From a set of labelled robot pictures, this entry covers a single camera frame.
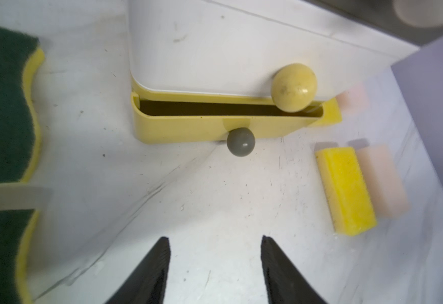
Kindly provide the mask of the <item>green yellow sponge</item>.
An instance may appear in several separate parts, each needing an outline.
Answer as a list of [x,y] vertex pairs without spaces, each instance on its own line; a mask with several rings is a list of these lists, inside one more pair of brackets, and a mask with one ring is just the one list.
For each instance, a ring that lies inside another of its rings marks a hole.
[[26,282],[30,243],[39,211],[0,211],[0,303],[33,303]]

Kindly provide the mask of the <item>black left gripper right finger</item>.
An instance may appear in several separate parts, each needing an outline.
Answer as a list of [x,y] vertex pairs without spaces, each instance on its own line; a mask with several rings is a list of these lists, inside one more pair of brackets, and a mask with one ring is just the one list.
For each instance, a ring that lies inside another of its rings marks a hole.
[[269,236],[261,241],[261,263],[269,303],[326,302]]

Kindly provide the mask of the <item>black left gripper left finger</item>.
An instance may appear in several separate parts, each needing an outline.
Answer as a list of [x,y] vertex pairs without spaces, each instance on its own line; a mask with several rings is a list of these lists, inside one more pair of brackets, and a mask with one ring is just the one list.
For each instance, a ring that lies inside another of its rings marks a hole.
[[159,238],[107,303],[163,303],[170,257],[169,239]]

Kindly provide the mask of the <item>pink sponge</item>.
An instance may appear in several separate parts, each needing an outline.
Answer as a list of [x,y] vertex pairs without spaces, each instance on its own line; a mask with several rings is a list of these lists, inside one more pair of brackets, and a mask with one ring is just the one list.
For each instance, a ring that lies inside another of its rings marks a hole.
[[408,212],[411,204],[388,146],[367,146],[356,156],[376,215],[396,219]]
[[343,115],[357,115],[364,112],[369,107],[369,98],[363,83],[336,96],[340,111]]

